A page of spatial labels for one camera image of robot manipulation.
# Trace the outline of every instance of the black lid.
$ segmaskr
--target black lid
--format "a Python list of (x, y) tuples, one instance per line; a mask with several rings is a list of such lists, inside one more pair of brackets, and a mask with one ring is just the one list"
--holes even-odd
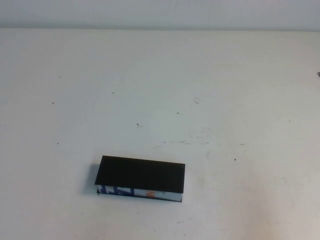
[(96, 185), (152, 191), (184, 192), (185, 164), (102, 156)]

